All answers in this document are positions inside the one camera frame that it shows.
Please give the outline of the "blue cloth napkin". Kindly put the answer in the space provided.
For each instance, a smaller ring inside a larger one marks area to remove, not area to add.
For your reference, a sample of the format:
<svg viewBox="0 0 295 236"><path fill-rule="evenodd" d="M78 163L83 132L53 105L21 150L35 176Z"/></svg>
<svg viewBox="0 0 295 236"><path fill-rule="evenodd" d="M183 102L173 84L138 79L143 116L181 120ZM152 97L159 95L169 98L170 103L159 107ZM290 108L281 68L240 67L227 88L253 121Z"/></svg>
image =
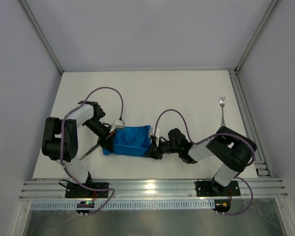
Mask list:
<svg viewBox="0 0 295 236"><path fill-rule="evenodd" d="M143 157L149 151L151 143L151 138L149 137L150 128L150 125L127 126L124 129L118 130L113 138L114 151L110 152L103 148L103 154Z"/></svg>

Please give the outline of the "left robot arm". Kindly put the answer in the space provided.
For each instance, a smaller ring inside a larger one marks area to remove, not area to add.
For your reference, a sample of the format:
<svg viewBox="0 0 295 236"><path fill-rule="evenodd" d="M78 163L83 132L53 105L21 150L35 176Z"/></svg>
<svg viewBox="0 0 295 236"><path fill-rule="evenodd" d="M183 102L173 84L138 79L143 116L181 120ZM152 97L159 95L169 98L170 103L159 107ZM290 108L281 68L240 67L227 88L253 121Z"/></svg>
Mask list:
<svg viewBox="0 0 295 236"><path fill-rule="evenodd" d="M97 102L80 102L63 119L49 117L45 121L43 155L60 164L70 183L91 191L95 190L91 175L77 157L78 128L86 126L98 137L97 146L113 152L115 132L100 122L104 116L105 112Z"/></svg>

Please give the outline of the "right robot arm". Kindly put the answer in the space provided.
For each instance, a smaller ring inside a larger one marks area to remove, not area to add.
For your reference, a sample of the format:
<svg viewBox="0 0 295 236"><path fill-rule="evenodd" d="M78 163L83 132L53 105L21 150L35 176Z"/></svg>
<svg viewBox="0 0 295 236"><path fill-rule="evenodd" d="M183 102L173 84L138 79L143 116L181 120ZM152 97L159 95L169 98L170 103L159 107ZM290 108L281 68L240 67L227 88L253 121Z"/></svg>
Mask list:
<svg viewBox="0 0 295 236"><path fill-rule="evenodd" d="M168 140L151 136L151 144L143 157L156 160L163 154L178 154L186 164L196 164L215 156L222 165L210 181L197 184L198 196L229 196L234 194L233 179L254 162L257 145L239 133L222 126L217 132L197 144L188 141L177 128L168 133Z"/></svg>

